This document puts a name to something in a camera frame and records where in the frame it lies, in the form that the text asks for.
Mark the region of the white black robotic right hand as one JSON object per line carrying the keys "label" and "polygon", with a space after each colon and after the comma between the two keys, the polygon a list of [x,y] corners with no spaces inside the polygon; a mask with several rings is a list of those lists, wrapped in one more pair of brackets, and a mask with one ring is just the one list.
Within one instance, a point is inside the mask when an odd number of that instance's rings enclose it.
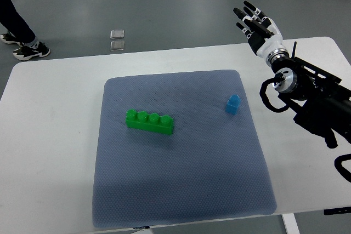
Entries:
{"label": "white black robotic right hand", "polygon": [[248,1],[244,1],[242,10],[234,8],[233,12],[240,20],[236,26],[246,36],[250,48],[268,66],[280,57],[288,57],[282,34],[273,19]]}

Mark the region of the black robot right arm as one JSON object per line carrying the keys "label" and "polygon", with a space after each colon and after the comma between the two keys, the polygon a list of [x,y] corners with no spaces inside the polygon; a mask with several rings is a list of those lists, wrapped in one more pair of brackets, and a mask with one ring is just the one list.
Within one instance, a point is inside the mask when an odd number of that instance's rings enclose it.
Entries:
{"label": "black robot right arm", "polygon": [[271,69],[275,76],[259,92],[266,108],[292,109],[295,123],[324,138],[330,149],[338,146],[336,133],[350,141],[350,90],[340,78],[286,51],[273,52]]}

